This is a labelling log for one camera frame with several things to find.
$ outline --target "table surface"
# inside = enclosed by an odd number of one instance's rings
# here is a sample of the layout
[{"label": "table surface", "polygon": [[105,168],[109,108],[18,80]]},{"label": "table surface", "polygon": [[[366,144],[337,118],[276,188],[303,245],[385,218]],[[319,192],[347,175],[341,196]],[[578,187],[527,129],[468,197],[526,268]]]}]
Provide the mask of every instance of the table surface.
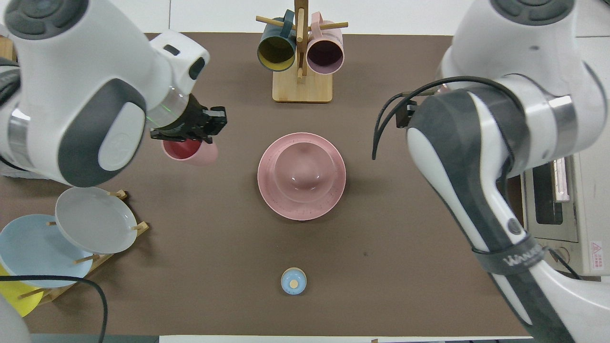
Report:
[{"label": "table surface", "polygon": [[[256,58],[260,34],[189,34],[212,54],[193,91],[226,106],[208,167],[167,158],[145,138],[106,190],[125,189],[151,229],[90,279],[109,301],[109,334],[527,336],[448,210],[418,172],[404,131],[388,126],[372,161],[375,118],[392,95],[434,79],[450,37],[346,35],[329,104],[279,104]],[[326,215],[294,222],[260,196],[256,171],[277,138],[312,132],[333,143],[345,193]],[[0,228],[53,214],[67,186],[0,178]],[[299,267],[307,289],[285,294]],[[101,306],[76,285],[26,317],[33,333],[95,334]]]}]

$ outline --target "mug handle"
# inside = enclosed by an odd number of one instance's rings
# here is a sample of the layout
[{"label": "mug handle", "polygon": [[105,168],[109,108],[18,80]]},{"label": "mug handle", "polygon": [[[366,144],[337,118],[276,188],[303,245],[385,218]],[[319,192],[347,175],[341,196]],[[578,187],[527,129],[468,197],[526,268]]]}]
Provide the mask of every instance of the mug handle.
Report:
[{"label": "mug handle", "polygon": [[294,18],[295,13],[291,10],[286,10],[286,13],[284,14],[284,25],[282,26],[282,32],[279,33],[280,36],[288,38],[290,31],[292,30],[292,21]]},{"label": "mug handle", "polygon": [[322,38],[322,30],[320,29],[320,25],[322,23],[322,14],[320,12],[315,12],[311,15],[311,33],[314,35],[314,38]]}]

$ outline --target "yellow plate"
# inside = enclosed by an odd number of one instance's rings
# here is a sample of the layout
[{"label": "yellow plate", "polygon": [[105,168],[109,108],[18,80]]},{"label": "yellow plate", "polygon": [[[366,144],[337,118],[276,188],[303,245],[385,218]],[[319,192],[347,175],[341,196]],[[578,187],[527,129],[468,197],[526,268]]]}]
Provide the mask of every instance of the yellow plate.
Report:
[{"label": "yellow plate", "polygon": [[[0,264],[0,276],[9,276],[2,264]],[[44,292],[30,295],[21,300],[17,299],[17,297],[21,294],[34,291],[35,289],[38,289],[38,287],[26,285],[20,281],[0,282],[0,294],[15,308],[15,310],[17,310],[17,312],[19,312],[19,314],[21,314],[22,317],[25,317],[38,306]]]}]

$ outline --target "teal mug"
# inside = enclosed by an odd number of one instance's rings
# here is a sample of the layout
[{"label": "teal mug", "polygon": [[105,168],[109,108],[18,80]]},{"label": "teal mug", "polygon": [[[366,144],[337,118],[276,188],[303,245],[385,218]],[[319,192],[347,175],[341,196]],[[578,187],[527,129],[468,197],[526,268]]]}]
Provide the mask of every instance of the teal mug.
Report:
[{"label": "teal mug", "polygon": [[292,29],[294,17],[293,11],[286,10],[283,18],[275,18],[284,22],[283,27],[272,24],[265,26],[257,49],[263,67],[271,71],[284,71],[295,63],[296,32]]}]

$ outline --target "pink plate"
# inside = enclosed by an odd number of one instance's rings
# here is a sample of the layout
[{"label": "pink plate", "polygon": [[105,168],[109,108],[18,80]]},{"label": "pink plate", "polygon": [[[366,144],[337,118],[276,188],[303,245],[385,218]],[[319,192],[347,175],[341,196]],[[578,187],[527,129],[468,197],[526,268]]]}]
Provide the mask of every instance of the pink plate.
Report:
[{"label": "pink plate", "polygon": [[326,214],[341,199],[345,163],[326,139],[297,132],[267,148],[257,178],[260,194],[272,210],[288,219],[311,220]]}]

